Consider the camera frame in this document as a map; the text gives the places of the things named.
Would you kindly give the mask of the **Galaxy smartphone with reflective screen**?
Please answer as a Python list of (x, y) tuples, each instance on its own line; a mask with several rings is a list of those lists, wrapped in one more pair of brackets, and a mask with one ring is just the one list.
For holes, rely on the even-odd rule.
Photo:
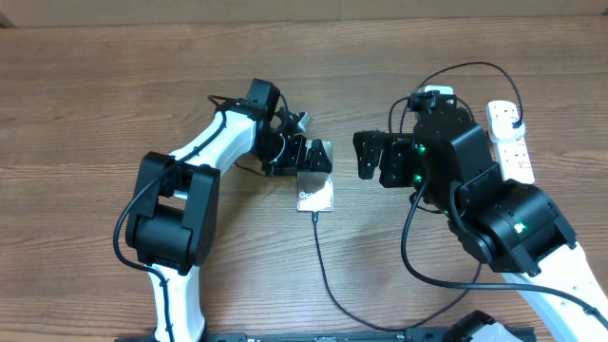
[[(313, 140), (306, 143), (307, 150), (311, 146), (323, 144), (333, 170), (333, 142)], [(296, 210), (298, 212), (332, 212), (333, 211), (333, 171), (324, 172), (302, 171), (296, 176)]]

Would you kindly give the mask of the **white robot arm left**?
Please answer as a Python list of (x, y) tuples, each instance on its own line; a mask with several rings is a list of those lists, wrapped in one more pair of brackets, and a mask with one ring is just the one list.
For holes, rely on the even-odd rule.
[(333, 171), (332, 143), (306, 137), (309, 113), (291, 111), (273, 83), (254, 79), (243, 98), (208, 99), (213, 120), (193, 141), (142, 158), (113, 232), (117, 259), (152, 282), (157, 327), (150, 341), (206, 338), (200, 267), (215, 238), (221, 177), (241, 156), (257, 157), (269, 178)]

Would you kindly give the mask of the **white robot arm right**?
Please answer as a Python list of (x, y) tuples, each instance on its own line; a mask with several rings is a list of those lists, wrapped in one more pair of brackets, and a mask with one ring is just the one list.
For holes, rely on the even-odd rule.
[(504, 178), (484, 129), (456, 96), (428, 91), (405, 101), (416, 116), (412, 132), (354, 133), (360, 179), (379, 170), (384, 187), (414, 188), (412, 204), (446, 215), (463, 248), (504, 281), (439, 280), (406, 260), (408, 271), (442, 288), (517, 291), (556, 340), (606, 340), (607, 297), (557, 204), (535, 185)]

